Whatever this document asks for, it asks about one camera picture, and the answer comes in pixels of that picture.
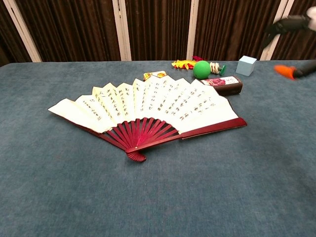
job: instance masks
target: robotic arm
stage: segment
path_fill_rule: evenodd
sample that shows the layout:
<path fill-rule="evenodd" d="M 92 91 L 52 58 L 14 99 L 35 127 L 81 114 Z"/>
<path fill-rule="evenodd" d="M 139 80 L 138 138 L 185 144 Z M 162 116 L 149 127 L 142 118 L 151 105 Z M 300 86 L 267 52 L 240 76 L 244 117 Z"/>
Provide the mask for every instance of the robotic arm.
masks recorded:
<path fill-rule="evenodd" d="M 298 30 L 312 30 L 316 32 L 316 6 L 309 8 L 304 15 L 288 16 L 269 26 L 266 29 L 268 36 L 263 42 L 263 47 L 266 48 L 276 35 L 283 35 Z M 316 72 L 316 60 L 313 60 L 301 68 L 277 65 L 275 66 L 275 70 L 279 74 L 295 80 L 296 78 L 301 78 Z"/>

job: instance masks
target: folding fan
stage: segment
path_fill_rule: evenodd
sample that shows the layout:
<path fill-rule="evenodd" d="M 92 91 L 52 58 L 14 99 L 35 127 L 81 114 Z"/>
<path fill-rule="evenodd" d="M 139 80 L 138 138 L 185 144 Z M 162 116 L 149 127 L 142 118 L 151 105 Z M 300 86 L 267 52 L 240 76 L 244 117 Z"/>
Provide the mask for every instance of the folding fan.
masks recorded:
<path fill-rule="evenodd" d="M 93 87 L 91 95 L 63 99 L 48 110 L 139 162 L 146 160 L 139 152 L 147 147 L 246 126 L 212 86 L 170 76 Z"/>

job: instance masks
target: toy block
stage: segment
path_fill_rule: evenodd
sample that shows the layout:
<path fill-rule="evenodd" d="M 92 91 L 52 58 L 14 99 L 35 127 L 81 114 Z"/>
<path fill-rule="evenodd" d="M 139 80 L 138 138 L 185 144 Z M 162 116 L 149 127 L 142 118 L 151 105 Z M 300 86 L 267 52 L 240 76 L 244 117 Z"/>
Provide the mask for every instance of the toy block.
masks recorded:
<path fill-rule="evenodd" d="M 242 56 L 242 58 L 240 58 L 238 61 L 236 73 L 249 76 L 253 71 L 256 61 L 256 58 Z"/>

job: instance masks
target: brown curtain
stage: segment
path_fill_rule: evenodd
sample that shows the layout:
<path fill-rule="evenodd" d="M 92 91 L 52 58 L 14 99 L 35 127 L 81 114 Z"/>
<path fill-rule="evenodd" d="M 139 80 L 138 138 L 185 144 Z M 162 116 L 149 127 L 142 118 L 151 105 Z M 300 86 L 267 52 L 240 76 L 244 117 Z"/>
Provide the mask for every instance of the brown curtain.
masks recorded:
<path fill-rule="evenodd" d="M 112 0 L 16 0 L 47 61 L 120 60 Z"/>
<path fill-rule="evenodd" d="M 264 30 L 280 0 L 199 0 L 194 55 L 207 60 L 260 59 Z"/>
<path fill-rule="evenodd" d="M 305 14 L 311 6 L 316 6 L 316 0 L 295 0 L 289 15 Z M 271 59 L 316 59 L 316 32 L 301 30 L 281 35 Z"/>
<path fill-rule="evenodd" d="M 191 0 L 125 0 L 132 60 L 185 59 Z"/>
<path fill-rule="evenodd" d="M 0 1 L 0 25 L 0 67 L 9 63 L 31 62 L 31 58 L 2 0 Z"/>

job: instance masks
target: box label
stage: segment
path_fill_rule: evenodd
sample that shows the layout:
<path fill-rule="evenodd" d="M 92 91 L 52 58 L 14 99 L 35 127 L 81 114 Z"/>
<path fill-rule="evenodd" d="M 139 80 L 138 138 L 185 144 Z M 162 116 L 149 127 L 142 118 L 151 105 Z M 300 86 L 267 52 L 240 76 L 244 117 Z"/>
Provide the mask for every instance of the box label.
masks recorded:
<path fill-rule="evenodd" d="M 213 78 L 201 80 L 204 85 L 219 86 L 219 85 L 229 85 L 239 83 L 239 81 L 234 77 L 224 77 L 224 78 Z"/>

